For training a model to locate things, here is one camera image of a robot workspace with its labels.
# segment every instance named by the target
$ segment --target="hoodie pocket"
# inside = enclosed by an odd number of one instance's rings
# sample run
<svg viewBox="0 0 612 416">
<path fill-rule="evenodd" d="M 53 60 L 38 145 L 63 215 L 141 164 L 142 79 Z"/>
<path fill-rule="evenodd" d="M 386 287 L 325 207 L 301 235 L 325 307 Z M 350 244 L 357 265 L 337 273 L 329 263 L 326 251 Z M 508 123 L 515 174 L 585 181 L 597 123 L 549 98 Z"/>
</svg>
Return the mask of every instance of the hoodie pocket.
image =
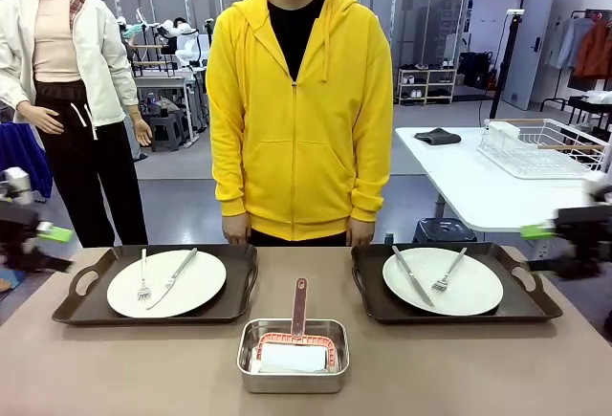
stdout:
<svg viewBox="0 0 612 416">
<path fill-rule="evenodd" d="M 295 222 L 325 223 L 351 213 L 355 173 L 325 143 L 298 142 L 295 150 Z"/>
<path fill-rule="evenodd" d="M 249 213 L 291 223 L 292 143 L 261 142 L 243 154 L 245 206 Z"/>
</svg>

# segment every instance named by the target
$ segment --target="white dish rack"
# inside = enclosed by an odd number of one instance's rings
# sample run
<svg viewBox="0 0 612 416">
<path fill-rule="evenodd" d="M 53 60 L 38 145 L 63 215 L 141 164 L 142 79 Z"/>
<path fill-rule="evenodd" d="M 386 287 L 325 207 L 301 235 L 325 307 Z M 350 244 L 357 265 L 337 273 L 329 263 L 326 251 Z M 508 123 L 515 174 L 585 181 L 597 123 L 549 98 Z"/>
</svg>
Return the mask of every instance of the white dish rack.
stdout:
<svg viewBox="0 0 612 416">
<path fill-rule="evenodd" d="M 610 144 L 555 120 L 488 120 L 478 151 L 519 179 L 582 179 L 607 168 Z"/>
</svg>

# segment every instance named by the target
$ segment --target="metal pan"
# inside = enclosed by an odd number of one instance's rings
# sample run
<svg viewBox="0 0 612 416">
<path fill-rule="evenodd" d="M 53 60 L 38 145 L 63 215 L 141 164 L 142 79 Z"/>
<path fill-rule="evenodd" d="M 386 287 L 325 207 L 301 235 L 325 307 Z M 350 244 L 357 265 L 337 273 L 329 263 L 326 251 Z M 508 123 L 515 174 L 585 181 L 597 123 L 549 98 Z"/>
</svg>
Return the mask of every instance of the metal pan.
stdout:
<svg viewBox="0 0 612 416">
<path fill-rule="evenodd" d="M 306 319 L 306 335 L 331 339 L 338 350 L 339 364 L 333 373 L 273 374 L 251 372 L 259 340 L 266 333 L 291 333 L 290 318 L 259 318 L 242 332 L 238 349 L 238 369 L 245 388 L 255 394 L 335 394 L 344 385 L 349 366 L 348 341 L 344 326 L 331 319 Z"/>
</svg>

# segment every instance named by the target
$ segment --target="beige tabletop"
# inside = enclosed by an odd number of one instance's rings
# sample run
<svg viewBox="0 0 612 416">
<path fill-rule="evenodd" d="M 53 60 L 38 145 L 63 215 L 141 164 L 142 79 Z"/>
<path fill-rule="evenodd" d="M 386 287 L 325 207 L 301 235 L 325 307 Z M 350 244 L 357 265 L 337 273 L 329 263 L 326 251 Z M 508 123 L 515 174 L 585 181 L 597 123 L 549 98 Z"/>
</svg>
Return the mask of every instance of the beige tabletop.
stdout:
<svg viewBox="0 0 612 416">
<path fill-rule="evenodd" d="M 83 251 L 76 267 L 102 250 Z M 383 327 L 364 312 L 348 249 L 262 249 L 251 312 L 231 326 L 74 328 L 51 320 L 56 274 L 0 328 L 0 414 L 609 415 L 612 348 L 548 281 L 564 311 L 547 324 Z M 309 278 L 308 317 L 348 332 L 336 395 L 253 395 L 236 368 L 249 318 L 288 317 Z"/>
</svg>

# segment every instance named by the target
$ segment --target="white jacket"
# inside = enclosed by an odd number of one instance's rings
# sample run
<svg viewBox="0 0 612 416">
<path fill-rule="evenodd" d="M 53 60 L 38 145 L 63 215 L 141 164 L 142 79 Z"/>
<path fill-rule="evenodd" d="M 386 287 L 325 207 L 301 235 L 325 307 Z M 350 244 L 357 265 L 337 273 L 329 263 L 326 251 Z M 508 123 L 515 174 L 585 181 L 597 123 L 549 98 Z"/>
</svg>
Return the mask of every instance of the white jacket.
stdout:
<svg viewBox="0 0 612 416">
<path fill-rule="evenodd" d="M 36 100 L 32 61 L 38 2 L 0 0 L 0 99 L 13 108 Z M 104 2 L 84 1 L 75 17 L 73 40 L 94 127 L 122 121 L 121 103 L 139 102 L 119 25 Z"/>
</svg>

